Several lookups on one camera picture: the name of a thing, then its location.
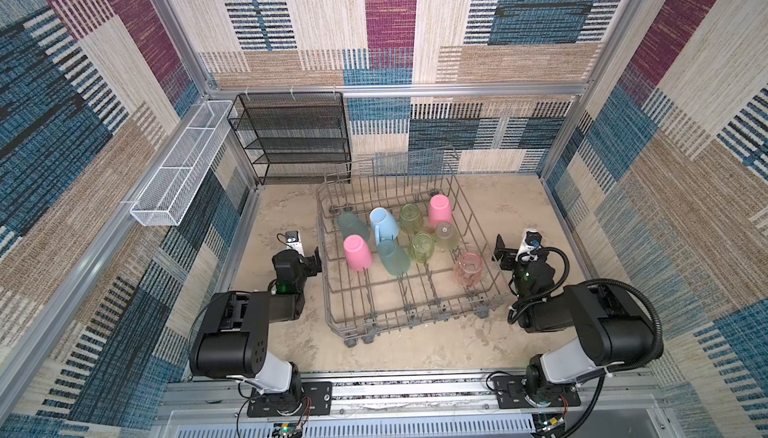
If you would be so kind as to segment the pink translucent cup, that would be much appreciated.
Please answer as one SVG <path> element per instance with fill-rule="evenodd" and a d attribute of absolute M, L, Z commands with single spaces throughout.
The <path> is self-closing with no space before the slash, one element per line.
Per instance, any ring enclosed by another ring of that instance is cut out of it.
<path fill-rule="evenodd" d="M 465 288 L 479 284 L 483 275 L 483 260 L 480 255 L 465 252 L 458 255 L 454 267 L 454 277 Z"/>

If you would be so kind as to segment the magenta pink cup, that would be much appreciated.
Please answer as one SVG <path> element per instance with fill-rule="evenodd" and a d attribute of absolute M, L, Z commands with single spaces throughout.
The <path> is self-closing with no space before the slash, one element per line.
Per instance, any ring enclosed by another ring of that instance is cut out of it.
<path fill-rule="evenodd" d="M 344 254 L 350 270 L 362 272 L 373 264 L 373 256 L 365 239 L 350 235 L 343 242 Z"/>

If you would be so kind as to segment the teal translucent cup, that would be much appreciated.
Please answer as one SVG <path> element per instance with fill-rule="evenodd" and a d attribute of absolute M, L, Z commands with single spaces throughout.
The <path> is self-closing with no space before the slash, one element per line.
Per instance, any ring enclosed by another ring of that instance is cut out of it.
<path fill-rule="evenodd" d="M 366 223 L 364 223 L 357 214 L 345 211 L 337 218 L 339 231 L 344 239 L 349 236 L 359 236 L 367 241 L 370 232 Z"/>

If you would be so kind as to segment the yellow-green translucent cup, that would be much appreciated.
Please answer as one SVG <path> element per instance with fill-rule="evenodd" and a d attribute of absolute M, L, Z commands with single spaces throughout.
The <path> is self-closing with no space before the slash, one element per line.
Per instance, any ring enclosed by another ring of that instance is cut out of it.
<path fill-rule="evenodd" d="M 448 252 L 455 252 L 461 243 L 460 234 L 453 223 L 439 222 L 434 230 L 436 247 Z"/>

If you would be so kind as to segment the pink plastic cup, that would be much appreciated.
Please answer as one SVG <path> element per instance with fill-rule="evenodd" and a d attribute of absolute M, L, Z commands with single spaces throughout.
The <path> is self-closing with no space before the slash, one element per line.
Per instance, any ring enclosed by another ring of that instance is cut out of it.
<path fill-rule="evenodd" d="M 450 199 L 442 194 L 434 195 L 428 205 L 428 221 L 430 227 L 436 229 L 440 223 L 452 223 L 452 206 Z"/>

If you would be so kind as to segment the light blue mug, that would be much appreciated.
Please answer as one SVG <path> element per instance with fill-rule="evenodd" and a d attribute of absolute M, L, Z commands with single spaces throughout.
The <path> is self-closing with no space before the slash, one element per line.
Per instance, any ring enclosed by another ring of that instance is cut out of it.
<path fill-rule="evenodd" d="M 385 208 L 377 207 L 369 214 L 369 223 L 373 230 L 376 245 L 382 241 L 396 241 L 400 233 L 397 220 Z"/>

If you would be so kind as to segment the green translucent cup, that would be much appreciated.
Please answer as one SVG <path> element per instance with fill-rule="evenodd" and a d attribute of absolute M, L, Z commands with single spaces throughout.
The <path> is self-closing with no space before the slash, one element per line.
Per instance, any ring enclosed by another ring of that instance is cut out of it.
<path fill-rule="evenodd" d="M 399 212 L 399 226 L 408 235 L 415 235 L 423 230 L 424 219 L 420 208 L 412 203 L 405 204 Z"/>

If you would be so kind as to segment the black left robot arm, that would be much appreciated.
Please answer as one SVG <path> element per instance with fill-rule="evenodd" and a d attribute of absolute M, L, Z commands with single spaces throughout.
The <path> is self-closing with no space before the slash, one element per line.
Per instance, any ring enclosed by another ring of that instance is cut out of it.
<path fill-rule="evenodd" d="M 213 295 L 192 341 L 189 366 L 195 377 L 249 386 L 257 412 L 290 416 L 307 412 L 310 398 L 297 365 L 269 352 L 269 329 L 300 318 L 306 281 L 322 271 L 322 260 L 318 251 L 306 257 L 288 248 L 272 264 L 276 279 L 268 290 Z"/>

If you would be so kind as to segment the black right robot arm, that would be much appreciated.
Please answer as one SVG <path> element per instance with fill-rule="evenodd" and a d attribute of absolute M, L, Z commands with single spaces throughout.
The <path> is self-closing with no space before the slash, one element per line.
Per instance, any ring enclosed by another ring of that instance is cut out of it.
<path fill-rule="evenodd" d="M 576 332 L 562 347 L 531 358 L 522 375 L 488 375 L 487 386 L 503 409 L 577 403 L 577 385 L 642 368 L 664 352 L 661 319 L 645 295 L 612 279 L 569 285 L 570 263 L 563 263 L 557 277 L 548 262 L 552 254 L 564 253 L 544 246 L 537 231 L 526 231 L 516 249 L 501 238 L 495 243 L 493 259 L 511 272 L 509 287 L 516 296 L 508 324 L 528 334 Z"/>

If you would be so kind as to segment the black mesh shelf unit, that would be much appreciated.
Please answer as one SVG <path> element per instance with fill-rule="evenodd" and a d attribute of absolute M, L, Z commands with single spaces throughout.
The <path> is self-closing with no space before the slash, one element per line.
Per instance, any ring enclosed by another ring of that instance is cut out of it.
<path fill-rule="evenodd" d="M 242 93 L 233 105 L 230 127 L 261 185 L 318 183 L 351 161 L 338 92 Z"/>

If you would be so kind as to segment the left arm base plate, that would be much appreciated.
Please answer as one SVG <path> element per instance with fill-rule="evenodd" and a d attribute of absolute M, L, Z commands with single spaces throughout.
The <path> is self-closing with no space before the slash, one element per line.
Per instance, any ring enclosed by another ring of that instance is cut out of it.
<path fill-rule="evenodd" d="M 302 415 L 330 414 L 333 385 L 329 381 L 291 385 L 282 393 L 251 391 L 247 405 L 248 418 L 298 419 Z"/>

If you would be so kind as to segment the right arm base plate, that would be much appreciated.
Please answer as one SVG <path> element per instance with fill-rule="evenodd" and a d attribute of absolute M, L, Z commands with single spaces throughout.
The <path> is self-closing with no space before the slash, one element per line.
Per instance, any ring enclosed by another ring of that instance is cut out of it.
<path fill-rule="evenodd" d="M 527 385 L 523 375 L 491 373 L 486 387 L 496 397 L 500 409 L 534 409 L 579 407 L 582 400 L 573 385 L 544 382 L 539 386 Z"/>

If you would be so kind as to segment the aluminium front rail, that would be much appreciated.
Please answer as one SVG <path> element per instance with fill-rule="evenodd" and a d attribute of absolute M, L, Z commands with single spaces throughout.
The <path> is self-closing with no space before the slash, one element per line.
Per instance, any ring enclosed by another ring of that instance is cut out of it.
<path fill-rule="evenodd" d="M 576 387 L 579 407 L 500 409 L 486 369 L 309 372 L 304 383 L 332 383 L 330 414 L 248 418 L 245 387 L 195 380 L 167 386 L 153 437 L 529 437 L 545 419 L 574 424 L 595 386 Z"/>

